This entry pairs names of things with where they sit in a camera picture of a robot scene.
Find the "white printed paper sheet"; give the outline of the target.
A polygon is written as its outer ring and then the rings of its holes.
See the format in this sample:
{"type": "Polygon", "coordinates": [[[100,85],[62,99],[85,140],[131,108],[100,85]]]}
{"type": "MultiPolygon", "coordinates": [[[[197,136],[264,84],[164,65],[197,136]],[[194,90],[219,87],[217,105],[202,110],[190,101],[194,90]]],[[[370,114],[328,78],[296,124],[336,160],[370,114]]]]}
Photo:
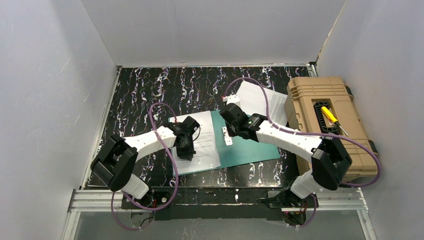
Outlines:
{"type": "Polygon", "coordinates": [[[186,117],[192,117],[200,124],[200,130],[194,133],[196,140],[193,143],[196,153],[192,160],[184,160],[177,156],[177,148],[171,149],[172,156],[176,163],[176,169],[180,176],[209,171],[221,167],[219,153],[216,147],[215,132],[213,127],[212,114],[210,111],[179,115],[178,122],[183,122],[186,117]]]}

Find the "teal paper folder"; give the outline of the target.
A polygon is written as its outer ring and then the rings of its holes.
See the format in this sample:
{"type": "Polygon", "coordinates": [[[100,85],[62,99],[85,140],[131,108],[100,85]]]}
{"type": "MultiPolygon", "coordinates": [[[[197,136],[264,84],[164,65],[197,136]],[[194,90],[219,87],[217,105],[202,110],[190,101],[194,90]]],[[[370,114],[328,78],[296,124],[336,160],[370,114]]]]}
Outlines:
{"type": "Polygon", "coordinates": [[[220,116],[218,110],[210,112],[216,148],[220,160],[220,167],[216,169],[277,159],[280,157],[276,146],[267,143],[259,143],[253,140],[245,140],[239,136],[231,137],[233,144],[227,146],[222,131],[222,127],[226,126],[225,121],[220,116]]]}

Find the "white printed paper stack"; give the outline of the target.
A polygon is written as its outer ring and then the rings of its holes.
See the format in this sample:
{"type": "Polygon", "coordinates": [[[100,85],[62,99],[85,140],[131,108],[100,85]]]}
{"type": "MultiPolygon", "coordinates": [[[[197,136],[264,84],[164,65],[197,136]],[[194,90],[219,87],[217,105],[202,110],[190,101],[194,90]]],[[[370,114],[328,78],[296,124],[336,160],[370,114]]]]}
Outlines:
{"type": "MultiPolygon", "coordinates": [[[[285,112],[287,95],[270,89],[264,89],[268,101],[268,113],[273,122],[285,126],[288,119],[285,112]]],[[[266,102],[262,89],[253,83],[243,81],[236,92],[241,109],[247,114],[267,116],[266,102]]]]}

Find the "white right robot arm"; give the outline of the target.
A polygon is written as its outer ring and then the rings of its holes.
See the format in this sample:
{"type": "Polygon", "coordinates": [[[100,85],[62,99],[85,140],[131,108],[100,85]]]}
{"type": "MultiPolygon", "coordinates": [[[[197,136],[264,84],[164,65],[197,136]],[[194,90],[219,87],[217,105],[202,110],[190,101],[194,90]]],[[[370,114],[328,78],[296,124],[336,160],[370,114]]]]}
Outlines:
{"type": "Polygon", "coordinates": [[[247,115],[235,103],[225,105],[219,115],[231,137],[270,144],[289,151],[311,164],[294,179],[286,193],[304,199],[319,190],[335,191],[352,164],[341,140],[333,136],[306,136],[285,126],[274,127],[267,116],[247,115]]]}

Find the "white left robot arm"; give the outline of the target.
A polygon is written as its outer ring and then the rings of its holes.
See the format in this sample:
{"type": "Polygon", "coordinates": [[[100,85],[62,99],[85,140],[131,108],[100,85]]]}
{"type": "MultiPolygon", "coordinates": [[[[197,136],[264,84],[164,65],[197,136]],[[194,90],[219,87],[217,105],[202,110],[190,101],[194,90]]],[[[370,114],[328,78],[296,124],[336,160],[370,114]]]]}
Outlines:
{"type": "Polygon", "coordinates": [[[200,124],[192,117],[168,122],[156,130],[133,137],[110,136],[91,163],[91,171],[112,192],[123,191],[137,200],[151,187],[133,173],[136,162],[160,150],[176,148],[180,159],[191,161],[196,154],[194,134],[200,124]]]}

